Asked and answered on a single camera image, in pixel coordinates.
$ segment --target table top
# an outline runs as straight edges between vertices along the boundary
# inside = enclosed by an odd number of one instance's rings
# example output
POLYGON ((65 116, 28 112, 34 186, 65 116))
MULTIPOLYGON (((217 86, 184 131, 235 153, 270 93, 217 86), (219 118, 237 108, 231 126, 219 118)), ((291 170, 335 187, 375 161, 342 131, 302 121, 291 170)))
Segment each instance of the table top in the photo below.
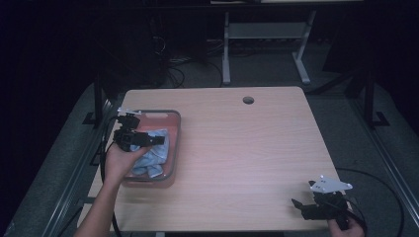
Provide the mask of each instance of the table top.
MULTIPOLYGON (((304 220, 291 201, 313 203, 309 180, 338 179, 300 88, 136 90, 126 93, 123 107, 178 111, 182 128, 170 188, 121 186, 115 207, 121 230, 326 227, 324 220, 304 220), (245 97, 254 103, 243 103, 245 97)), ((98 172, 88 196, 95 197, 100 187, 98 172)), ((79 223, 89 208, 85 204, 79 223)))

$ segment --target person's hand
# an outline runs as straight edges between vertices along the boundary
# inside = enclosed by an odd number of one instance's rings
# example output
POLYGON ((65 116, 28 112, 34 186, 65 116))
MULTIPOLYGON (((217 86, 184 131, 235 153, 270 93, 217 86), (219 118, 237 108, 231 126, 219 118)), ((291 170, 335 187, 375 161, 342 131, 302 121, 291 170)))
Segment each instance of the person's hand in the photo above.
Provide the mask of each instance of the person's hand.
POLYGON ((105 183, 120 185, 124 176, 132 168, 135 161, 147 153, 150 147, 141 147, 136 151, 122 151, 117 144, 112 144, 107 153, 105 165, 105 183))
POLYGON ((341 230, 335 219, 327 220, 327 224, 329 225, 329 231, 332 237, 364 237, 365 236, 364 230, 361 227, 361 225, 358 224, 358 222, 351 217, 348 217, 349 229, 347 230, 341 230))

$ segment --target plastic bin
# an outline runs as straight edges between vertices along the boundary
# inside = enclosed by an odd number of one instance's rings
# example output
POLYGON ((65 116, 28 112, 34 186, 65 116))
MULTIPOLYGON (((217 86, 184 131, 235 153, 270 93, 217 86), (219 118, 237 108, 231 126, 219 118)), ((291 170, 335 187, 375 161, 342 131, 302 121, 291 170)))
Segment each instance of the plastic bin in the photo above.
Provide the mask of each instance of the plastic bin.
POLYGON ((181 115, 176 111, 141 111, 136 131, 166 128, 169 133, 169 152, 166 163, 162 164, 163 174, 149 178, 147 174, 129 173, 123 185, 131 188, 169 188, 175 181, 176 155, 181 131, 181 115))

